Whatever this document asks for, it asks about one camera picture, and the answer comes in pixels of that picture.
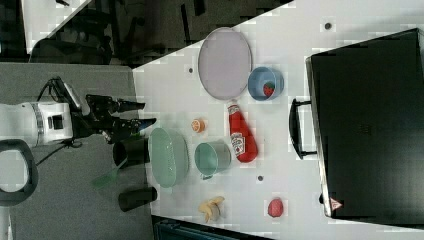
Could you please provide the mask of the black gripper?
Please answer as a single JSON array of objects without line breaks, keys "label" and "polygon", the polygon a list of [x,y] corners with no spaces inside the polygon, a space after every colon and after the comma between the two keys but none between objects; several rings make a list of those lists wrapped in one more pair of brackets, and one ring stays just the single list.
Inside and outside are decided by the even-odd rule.
[{"label": "black gripper", "polygon": [[156,118],[148,119],[118,119],[112,116],[119,113],[135,110],[143,110],[144,103],[133,101],[119,101],[118,103],[110,96],[88,94],[88,112],[84,113],[82,104],[75,102],[70,104],[72,120],[72,133],[74,139],[86,138],[93,134],[102,135],[108,144],[113,143],[113,132],[122,134],[136,134],[143,129],[156,123]]}]

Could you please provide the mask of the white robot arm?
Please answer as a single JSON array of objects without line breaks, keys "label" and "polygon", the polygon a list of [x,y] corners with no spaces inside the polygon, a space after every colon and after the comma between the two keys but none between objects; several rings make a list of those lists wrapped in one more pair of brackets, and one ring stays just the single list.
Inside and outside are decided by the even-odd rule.
[{"label": "white robot arm", "polygon": [[122,112],[144,108],[139,102],[88,94],[83,101],[71,97],[48,102],[1,106],[1,207],[26,201],[39,182],[32,150],[40,146],[71,145],[94,134],[116,143],[153,125],[154,118],[122,119]]}]

